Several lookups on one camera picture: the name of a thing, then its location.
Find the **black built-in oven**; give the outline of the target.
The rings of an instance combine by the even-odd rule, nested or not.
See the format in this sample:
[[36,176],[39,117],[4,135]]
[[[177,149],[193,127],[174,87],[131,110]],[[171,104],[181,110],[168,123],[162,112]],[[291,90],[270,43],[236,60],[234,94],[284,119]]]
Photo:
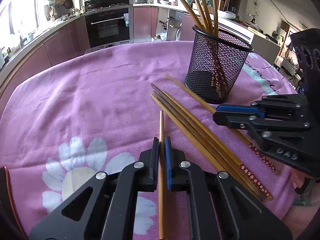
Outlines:
[[85,13],[92,50],[133,42],[133,6],[121,5]]

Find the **black mesh cup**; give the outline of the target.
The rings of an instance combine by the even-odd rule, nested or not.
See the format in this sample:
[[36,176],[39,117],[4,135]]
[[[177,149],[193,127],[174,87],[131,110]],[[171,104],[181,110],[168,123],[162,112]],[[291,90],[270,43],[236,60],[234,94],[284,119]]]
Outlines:
[[184,85],[207,103],[223,103],[253,47],[222,29],[218,37],[196,25],[193,31],[194,44]]

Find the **lone wooden chopstick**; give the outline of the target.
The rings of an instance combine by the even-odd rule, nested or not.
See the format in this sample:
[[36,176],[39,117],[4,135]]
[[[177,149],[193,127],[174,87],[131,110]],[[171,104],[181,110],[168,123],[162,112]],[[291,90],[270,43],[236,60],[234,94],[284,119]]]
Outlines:
[[166,173],[164,153],[164,113],[159,113],[159,167],[158,167],[158,234],[159,239],[167,239],[165,221]]

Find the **pink base cabinets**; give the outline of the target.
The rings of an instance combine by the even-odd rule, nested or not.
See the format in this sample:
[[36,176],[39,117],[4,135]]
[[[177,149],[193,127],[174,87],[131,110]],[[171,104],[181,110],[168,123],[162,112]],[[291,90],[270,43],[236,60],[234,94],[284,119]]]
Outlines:
[[[134,4],[133,42],[147,42],[163,31],[159,21],[170,13],[187,11],[162,4]],[[96,50],[90,48],[85,14],[63,21],[29,42],[1,68],[1,101],[6,104],[15,88],[52,66]]]

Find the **pink floral tablecloth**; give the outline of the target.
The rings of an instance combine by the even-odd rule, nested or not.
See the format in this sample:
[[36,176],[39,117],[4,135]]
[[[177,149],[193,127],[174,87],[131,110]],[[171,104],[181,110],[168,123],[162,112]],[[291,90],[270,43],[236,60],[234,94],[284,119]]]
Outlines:
[[171,82],[183,82],[192,42],[149,42],[103,49],[58,64],[20,84],[1,116],[1,165],[25,232],[95,172],[137,161],[159,130],[152,86],[169,93],[207,126],[273,196],[284,218],[294,198],[291,169],[273,173],[228,128]]

